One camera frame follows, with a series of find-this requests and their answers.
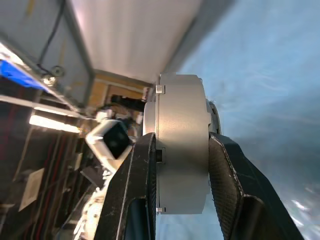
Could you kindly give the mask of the blue plastic table sheet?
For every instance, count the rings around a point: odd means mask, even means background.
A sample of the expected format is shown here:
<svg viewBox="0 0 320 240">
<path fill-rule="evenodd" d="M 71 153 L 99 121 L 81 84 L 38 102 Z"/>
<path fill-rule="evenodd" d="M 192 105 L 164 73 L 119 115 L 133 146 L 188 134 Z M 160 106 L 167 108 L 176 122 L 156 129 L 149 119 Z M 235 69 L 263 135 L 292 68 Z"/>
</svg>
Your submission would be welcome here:
<svg viewBox="0 0 320 240">
<path fill-rule="evenodd" d="M 320 0 L 203 0 L 165 71 L 202 79 L 222 133 L 320 240 Z"/>
</svg>

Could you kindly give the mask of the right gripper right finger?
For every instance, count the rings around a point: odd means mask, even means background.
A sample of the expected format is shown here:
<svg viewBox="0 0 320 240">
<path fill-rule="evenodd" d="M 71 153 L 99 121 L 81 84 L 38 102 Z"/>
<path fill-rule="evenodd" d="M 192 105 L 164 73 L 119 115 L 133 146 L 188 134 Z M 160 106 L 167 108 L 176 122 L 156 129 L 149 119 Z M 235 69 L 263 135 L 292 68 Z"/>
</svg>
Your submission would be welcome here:
<svg viewBox="0 0 320 240">
<path fill-rule="evenodd" d="M 304 240 L 270 181 L 235 141 L 209 134 L 208 170 L 224 240 Z"/>
</svg>

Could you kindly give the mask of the white paper sheet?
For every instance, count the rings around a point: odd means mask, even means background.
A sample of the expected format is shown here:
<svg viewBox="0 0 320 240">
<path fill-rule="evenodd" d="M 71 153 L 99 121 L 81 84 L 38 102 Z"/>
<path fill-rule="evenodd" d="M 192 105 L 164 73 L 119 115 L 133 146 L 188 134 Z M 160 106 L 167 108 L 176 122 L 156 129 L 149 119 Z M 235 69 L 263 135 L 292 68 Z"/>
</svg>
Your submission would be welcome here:
<svg viewBox="0 0 320 240">
<path fill-rule="evenodd" d="M 19 212 L 22 211 L 27 206 L 29 206 L 35 200 L 37 200 L 44 171 L 45 169 L 41 168 L 39 170 L 32 171 L 28 175 L 26 186 L 23 192 L 19 209 L 18 209 Z"/>
</svg>

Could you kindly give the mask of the aluminium frame post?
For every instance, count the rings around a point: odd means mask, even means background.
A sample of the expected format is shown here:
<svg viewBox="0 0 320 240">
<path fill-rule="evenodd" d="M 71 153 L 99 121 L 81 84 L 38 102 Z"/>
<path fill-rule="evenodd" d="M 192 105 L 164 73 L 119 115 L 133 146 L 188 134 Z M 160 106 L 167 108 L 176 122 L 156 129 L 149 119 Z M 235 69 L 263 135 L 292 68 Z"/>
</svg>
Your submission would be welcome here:
<svg viewBox="0 0 320 240">
<path fill-rule="evenodd" d="M 89 104 L 89 99 L 90 99 L 92 87 L 95 80 L 95 71 L 93 69 L 89 54 L 85 46 L 85 42 L 82 37 L 81 29 L 78 24 L 75 11 L 73 9 L 72 0 L 64 0 L 64 4 L 65 4 L 64 6 L 65 22 L 75 42 L 80 58 L 83 61 L 85 69 L 88 73 L 88 80 L 86 83 L 84 102 L 83 102 L 83 104 L 87 106 Z"/>
</svg>

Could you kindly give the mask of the bright light strip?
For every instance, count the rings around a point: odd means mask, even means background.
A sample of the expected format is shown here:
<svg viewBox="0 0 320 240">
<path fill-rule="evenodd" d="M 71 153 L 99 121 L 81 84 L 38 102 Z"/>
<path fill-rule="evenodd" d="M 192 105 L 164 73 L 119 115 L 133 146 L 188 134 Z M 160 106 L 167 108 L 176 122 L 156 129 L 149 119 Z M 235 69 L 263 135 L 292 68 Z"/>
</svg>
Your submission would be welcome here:
<svg viewBox="0 0 320 240">
<path fill-rule="evenodd" d="M 77 134 L 80 133 L 79 128 L 74 125 L 66 124 L 66 123 L 56 121 L 50 118 L 46 118 L 43 116 L 39 116 L 39 115 L 32 115 L 29 119 L 29 124 L 38 126 L 38 127 L 53 129 L 53 130 L 59 130 L 59 131 L 65 131 L 70 133 L 77 133 Z"/>
</svg>

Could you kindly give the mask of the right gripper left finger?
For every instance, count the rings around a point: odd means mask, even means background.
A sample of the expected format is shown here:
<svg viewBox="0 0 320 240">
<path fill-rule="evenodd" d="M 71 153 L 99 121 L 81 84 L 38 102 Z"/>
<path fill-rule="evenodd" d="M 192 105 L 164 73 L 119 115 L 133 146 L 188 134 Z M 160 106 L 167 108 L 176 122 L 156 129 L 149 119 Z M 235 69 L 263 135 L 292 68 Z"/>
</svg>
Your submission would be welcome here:
<svg viewBox="0 0 320 240">
<path fill-rule="evenodd" d="M 112 177 L 94 240 L 156 240 L 155 143 L 141 136 Z"/>
</svg>

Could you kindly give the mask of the blue plastic crate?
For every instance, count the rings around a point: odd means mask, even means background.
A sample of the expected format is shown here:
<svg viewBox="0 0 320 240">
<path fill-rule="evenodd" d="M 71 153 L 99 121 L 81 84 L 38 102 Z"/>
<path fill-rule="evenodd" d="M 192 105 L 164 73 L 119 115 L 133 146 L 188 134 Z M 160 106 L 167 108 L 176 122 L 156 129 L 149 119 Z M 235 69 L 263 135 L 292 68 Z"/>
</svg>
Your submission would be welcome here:
<svg viewBox="0 0 320 240">
<path fill-rule="evenodd" d="M 5 77 L 25 88 L 46 91 L 46 89 L 34 78 L 30 77 L 24 71 L 19 70 L 16 66 L 13 66 L 5 60 L 0 60 L 0 76 Z"/>
</svg>

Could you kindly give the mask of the white foam backdrop sheet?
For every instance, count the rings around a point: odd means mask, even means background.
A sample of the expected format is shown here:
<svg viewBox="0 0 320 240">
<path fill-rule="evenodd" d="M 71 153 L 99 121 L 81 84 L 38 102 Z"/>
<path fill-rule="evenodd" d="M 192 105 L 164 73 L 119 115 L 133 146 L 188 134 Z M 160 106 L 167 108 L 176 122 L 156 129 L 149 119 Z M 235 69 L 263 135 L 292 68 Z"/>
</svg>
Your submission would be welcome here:
<svg viewBox="0 0 320 240">
<path fill-rule="evenodd" d="M 69 0 L 97 74 L 176 72 L 237 0 Z"/>
</svg>

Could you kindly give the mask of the copper wound motor stator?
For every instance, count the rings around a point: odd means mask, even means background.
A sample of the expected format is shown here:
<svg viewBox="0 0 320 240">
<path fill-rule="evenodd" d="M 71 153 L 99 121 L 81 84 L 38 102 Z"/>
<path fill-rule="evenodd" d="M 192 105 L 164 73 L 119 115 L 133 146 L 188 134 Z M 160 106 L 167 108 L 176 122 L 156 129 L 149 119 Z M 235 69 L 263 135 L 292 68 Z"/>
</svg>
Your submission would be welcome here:
<svg viewBox="0 0 320 240">
<path fill-rule="evenodd" d="M 163 215 L 201 214 L 209 193 L 209 126 L 202 80 L 163 73 L 146 103 L 143 134 L 155 133 L 156 208 Z"/>
</svg>

